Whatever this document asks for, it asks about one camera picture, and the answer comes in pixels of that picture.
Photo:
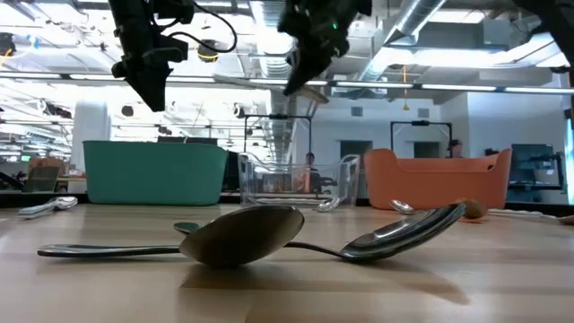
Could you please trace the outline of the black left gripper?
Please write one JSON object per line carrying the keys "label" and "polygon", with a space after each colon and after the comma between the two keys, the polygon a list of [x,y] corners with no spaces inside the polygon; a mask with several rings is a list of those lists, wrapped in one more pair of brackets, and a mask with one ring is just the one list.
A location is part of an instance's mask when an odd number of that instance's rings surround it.
{"label": "black left gripper", "polygon": [[150,110],[164,111],[165,87],[173,69],[171,61],[159,58],[155,51],[162,34],[149,22],[120,22],[114,35],[123,55],[111,67],[112,75],[125,79]]}

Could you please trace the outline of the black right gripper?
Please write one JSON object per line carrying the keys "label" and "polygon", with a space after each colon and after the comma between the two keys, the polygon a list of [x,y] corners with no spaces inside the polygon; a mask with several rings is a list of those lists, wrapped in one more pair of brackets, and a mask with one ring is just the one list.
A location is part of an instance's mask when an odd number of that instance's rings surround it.
{"label": "black right gripper", "polygon": [[311,51],[308,56],[296,47],[286,57],[291,71],[283,89],[285,96],[294,94],[312,76],[325,72],[333,57],[348,52],[348,30],[358,15],[372,15],[372,0],[285,1],[277,30]]}

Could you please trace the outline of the black metal spoon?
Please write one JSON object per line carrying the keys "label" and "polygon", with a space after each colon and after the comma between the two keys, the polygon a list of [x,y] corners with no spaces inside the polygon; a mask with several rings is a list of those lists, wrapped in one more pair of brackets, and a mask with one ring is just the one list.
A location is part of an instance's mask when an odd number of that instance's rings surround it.
{"label": "black metal spoon", "polygon": [[179,250],[213,268],[233,268],[286,246],[301,230],[303,213],[288,205],[257,205],[222,215],[191,234]]}
{"label": "black metal spoon", "polygon": [[[375,261],[390,258],[433,239],[458,221],[464,213],[465,206],[459,203],[418,212],[402,220],[362,234],[339,250],[296,241],[295,237],[281,249],[308,249],[332,255],[348,262]],[[119,258],[163,254],[184,255],[179,250],[184,239],[178,245],[160,246],[52,244],[38,248],[37,255],[46,258]]]}

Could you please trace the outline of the small round tan object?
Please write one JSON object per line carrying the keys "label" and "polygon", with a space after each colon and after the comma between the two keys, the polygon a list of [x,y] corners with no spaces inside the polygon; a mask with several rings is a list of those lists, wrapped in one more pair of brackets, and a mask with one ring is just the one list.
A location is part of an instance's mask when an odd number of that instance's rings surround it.
{"label": "small round tan object", "polygon": [[460,221],[465,223],[482,223],[488,214],[488,209],[480,202],[473,199],[460,199],[457,202],[465,206],[465,213]]}

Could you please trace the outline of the green plastic bin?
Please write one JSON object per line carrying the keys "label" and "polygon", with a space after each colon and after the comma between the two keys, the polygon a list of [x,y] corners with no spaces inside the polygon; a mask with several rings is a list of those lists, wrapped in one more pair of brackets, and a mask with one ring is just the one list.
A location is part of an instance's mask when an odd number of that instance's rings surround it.
{"label": "green plastic bin", "polygon": [[217,145],[85,141],[87,195],[106,205],[215,205],[228,153]]}

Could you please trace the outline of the clear plastic bin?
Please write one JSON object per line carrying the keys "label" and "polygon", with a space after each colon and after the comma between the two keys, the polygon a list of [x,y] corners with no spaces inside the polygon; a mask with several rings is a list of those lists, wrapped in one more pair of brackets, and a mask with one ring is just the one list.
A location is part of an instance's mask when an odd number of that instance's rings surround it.
{"label": "clear plastic bin", "polygon": [[346,155],[327,165],[313,165],[320,174],[318,194],[302,192],[306,164],[260,161],[252,153],[239,155],[239,191],[243,205],[291,205],[314,209],[329,198],[340,197],[339,208],[356,205],[361,158]]}

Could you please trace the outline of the brown office chair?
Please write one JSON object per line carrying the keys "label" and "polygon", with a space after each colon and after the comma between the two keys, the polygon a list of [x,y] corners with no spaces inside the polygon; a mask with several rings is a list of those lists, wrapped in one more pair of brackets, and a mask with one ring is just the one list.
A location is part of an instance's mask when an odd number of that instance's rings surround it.
{"label": "brown office chair", "polygon": [[34,157],[28,165],[23,193],[54,192],[57,179],[64,174],[65,163],[53,157]]}

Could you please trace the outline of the long LED light bar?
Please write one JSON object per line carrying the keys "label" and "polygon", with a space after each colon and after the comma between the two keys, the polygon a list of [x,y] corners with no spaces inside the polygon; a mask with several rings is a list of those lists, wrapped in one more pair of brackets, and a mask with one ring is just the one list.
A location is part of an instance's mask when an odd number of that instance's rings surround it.
{"label": "long LED light bar", "polygon": [[[0,71],[0,79],[17,81],[39,81],[56,83],[86,83],[96,84],[120,84],[124,81],[114,78],[111,74],[57,74],[57,73],[33,73],[33,72],[6,72]],[[233,78],[215,74],[214,76],[169,76],[168,86],[183,86],[188,84],[212,86],[217,83],[233,86],[250,87],[261,90],[281,90],[287,83],[281,79],[267,78]],[[312,80],[307,86],[316,87],[343,87],[349,89],[385,89],[407,91],[443,91],[443,92],[494,92],[507,94],[537,94],[574,96],[574,88],[530,87],[530,86],[500,86],[500,85],[456,85],[441,83],[390,83],[390,82],[363,82],[363,81],[335,81],[335,80]]]}

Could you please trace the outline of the orange plastic bin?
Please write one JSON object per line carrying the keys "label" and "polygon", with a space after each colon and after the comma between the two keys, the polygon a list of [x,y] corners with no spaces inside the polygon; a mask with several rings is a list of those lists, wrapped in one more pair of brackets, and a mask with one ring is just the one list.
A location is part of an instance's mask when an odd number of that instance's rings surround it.
{"label": "orange plastic bin", "polygon": [[392,200],[431,209],[462,199],[488,208],[506,204],[512,151],[481,158],[398,158],[386,148],[364,154],[370,205],[389,210]]}

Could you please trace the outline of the black computer monitor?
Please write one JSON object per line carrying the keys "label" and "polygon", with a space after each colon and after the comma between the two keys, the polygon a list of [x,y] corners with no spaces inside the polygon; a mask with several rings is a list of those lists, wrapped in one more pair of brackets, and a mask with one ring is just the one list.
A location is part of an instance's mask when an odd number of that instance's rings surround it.
{"label": "black computer monitor", "polygon": [[[564,174],[562,153],[555,152],[551,144],[513,144],[509,175],[509,188],[524,190],[563,190]],[[557,183],[536,177],[539,170],[557,174]]]}

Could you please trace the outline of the glowing blue screen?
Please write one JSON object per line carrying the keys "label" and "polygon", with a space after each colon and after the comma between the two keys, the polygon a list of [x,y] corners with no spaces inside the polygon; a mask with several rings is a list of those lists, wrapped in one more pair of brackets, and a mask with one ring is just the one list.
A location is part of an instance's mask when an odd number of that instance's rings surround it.
{"label": "glowing blue screen", "polygon": [[574,120],[566,119],[565,131],[565,175],[567,180],[567,197],[570,205],[574,205]]}

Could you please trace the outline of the large ribbed silver duct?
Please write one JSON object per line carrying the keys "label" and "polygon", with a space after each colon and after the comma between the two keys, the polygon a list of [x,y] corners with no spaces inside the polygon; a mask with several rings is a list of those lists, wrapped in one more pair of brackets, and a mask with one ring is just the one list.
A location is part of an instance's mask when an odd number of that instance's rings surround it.
{"label": "large ribbed silver duct", "polygon": [[[293,38],[277,30],[277,24],[283,9],[283,2],[249,0],[249,6],[257,26],[257,53],[261,73],[264,78],[286,79],[291,66],[286,55],[291,51]],[[273,138],[273,159],[279,163],[290,160],[292,119],[279,119],[270,122]]]}

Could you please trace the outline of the slanted silver ceiling duct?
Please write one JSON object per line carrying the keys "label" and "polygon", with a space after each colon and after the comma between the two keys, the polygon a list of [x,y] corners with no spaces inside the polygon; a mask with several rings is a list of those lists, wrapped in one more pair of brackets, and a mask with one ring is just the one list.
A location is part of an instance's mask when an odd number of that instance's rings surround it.
{"label": "slanted silver ceiling duct", "polygon": [[447,2],[447,0],[403,0],[398,13],[383,20],[373,36],[374,55],[355,78],[361,82],[377,81],[392,65],[404,65],[406,54],[390,45],[406,39],[409,45],[418,41],[422,27]]}

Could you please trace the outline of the black station frame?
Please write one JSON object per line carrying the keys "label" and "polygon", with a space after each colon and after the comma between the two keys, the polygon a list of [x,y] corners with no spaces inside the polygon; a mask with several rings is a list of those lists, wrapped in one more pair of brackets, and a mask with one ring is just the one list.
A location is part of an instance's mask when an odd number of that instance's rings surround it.
{"label": "black station frame", "polygon": [[453,126],[449,122],[390,122],[390,149],[398,158],[444,158],[452,139]]}

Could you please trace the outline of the black aluminium frame rail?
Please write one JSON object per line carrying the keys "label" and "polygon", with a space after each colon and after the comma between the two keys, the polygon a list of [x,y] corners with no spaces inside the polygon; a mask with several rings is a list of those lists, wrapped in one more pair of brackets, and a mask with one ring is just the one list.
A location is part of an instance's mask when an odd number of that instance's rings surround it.
{"label": "black aluminium frame rail", "polygon": [[41,205],[54,197],[76,197],[79,204],[89,204],[87,194],[67,193],[9,193],[0,192],[0,208],[23,208]]}
{"label": "black aluminium frame rail", "polygon": [[559,218],[574,215],[574,205],[557,205],[545,203],[507,202],[506,209],[515,211],[540,212]]}

